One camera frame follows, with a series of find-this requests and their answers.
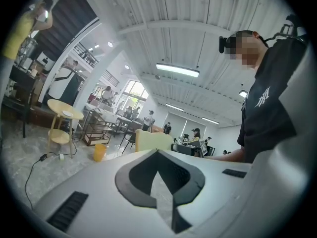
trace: window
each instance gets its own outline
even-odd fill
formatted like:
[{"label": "window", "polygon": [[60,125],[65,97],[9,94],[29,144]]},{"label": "window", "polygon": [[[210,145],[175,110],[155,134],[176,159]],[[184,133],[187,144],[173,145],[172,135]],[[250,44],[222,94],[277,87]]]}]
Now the window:
[{"label": "window", "polygon": [[140,82],[130,80],[126,88],[124,89],[121,97],[119,98],[120,102],[124,101],[124,108],[127,106],[131,106],[132,109],[136,109],[137,107],[140,107],[139,113],[142,110],[142,107],[147,100],[149,94],[144,89],[143,85]]}]

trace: round wooden table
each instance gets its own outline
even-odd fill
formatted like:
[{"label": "round wooden table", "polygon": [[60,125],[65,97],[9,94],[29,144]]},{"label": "round wooden table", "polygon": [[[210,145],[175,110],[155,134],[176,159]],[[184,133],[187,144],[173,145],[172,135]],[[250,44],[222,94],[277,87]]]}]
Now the round wooden table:
[{"label": "round wooden table", "polygon": [[[71,105],[68,105],[67,103],[61,102],[59,100],[48,100],[48,107],[55,112],[55,116],[51,125],[51,129],[49,131],[49,142],[48,142],[48,152],[50,152],[50,144],[51,141],[58,143],[58,144],[66,144],[69,142],[69,149],[71,158],[73,158],[72,153],[72,121],[73,119],[81,120],[84,118],[83,113],[73,108]],[[67,116],[63,113],[63,111],[67,111],[73,114],[73,116]],[[59,123],[57,126],[57,129],[54,129],[56,119],[59,118]],[[67,134],[65,131],[59,129],[61,122],[63,119],[69,119],[69,134]]]}]

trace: plug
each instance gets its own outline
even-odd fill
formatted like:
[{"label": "plug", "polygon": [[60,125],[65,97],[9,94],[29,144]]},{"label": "plug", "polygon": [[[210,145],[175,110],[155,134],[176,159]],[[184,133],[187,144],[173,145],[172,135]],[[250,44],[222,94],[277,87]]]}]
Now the plug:
[{"label": "plug", "polygon": [[43,154],[43,155],[40,157],[40,161],[43,161],[43,160],[45,160],[45,159],[47,159],[47,158],[48,158],[47,154]]}]

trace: black slot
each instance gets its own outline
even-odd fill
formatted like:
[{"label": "black slot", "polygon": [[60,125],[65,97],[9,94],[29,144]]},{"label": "black slot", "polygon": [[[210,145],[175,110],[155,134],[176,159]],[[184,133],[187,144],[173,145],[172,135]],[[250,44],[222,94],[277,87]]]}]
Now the black slot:
[{"label": "black slot", "polygon": [[58,210],[49,218],[48,223],[57,229],[66,232],[82,206],[84,205],[88,194],[75,191]]},{"label": "black slot", "polygon": [[247,174],[247,172],[242,172],[242,171],[237,171],[232,169],[225,169],[224,171],[222,171],[222,173],[229,176],[238,177],[238,178],[244,178]]}]

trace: railing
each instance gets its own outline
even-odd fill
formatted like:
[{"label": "railing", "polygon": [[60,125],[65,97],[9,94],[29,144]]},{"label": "railing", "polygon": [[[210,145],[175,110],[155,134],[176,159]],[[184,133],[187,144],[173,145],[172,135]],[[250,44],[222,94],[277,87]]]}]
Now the railing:
[{"label": "railing", "polygon": [[[99,62],[80,42],[74,47],[74,51],[92,68],[95,68]],[[119,81],[107,70],[103,73],[102,78],[114,86],[119,84]]]}]

